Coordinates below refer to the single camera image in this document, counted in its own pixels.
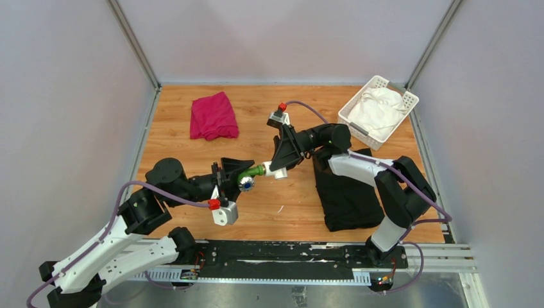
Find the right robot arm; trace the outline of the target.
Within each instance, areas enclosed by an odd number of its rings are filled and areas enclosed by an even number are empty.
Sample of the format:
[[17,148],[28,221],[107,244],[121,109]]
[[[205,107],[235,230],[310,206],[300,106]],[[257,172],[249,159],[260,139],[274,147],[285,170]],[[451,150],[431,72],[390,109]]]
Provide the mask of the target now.
[[374,227],[364,256],[375,268],[391,261],[393,248],[436,201],[411,158],[376,160],[367,151],[350,150],[345,124],[321,124],[300,132],[289,124],[268,124],[278,129],[270,170],[290,170],[309,153],[327,228],[335,232]]

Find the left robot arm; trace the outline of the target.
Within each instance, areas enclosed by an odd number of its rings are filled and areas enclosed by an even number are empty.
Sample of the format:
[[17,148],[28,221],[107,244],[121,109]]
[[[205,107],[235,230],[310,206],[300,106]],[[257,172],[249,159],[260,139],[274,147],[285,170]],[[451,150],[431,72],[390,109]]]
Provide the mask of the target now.
[[164,158],[136,182],[129,198],[118,196],[109,222],[92,239],[62,261],[40,268],[51,307],[92,307],[118,283],[153,266],[177,261],[191,264],[195,240],[185,227],[174,228],[154,245],[123,255],[123,250],[171,219],[169,208],[191,205],[211,211],[214,223],[231,225],[238,218],[236,199],[266,172],[251,160],[222,158],[210,174],[188,177],[182,163]]

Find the green water faucet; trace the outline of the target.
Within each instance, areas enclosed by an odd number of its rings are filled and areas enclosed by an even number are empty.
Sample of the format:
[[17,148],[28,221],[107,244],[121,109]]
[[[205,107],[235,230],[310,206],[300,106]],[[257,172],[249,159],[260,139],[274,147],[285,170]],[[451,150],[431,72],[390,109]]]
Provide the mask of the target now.
[[241,192],[250,191],[255,186],[255,177],[256,176],[264,176],[265,175],[265,169],[263,165],[258,165],[255,167],[251,167],[245,171],[243,171],[237,179],[237,186]]

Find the white pipe fitting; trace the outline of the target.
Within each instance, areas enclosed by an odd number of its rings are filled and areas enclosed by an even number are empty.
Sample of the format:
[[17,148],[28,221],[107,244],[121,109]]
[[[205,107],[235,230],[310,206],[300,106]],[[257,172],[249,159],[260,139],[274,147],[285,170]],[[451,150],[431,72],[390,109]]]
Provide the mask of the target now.
[[266,177],[273,177],[275,180],[283,180],[288,177],[287,175],[287,169],[285,167],[272,170],[271,169],[271,161],[266,161],[261,164],[261,166],[264,169],[264,176]]

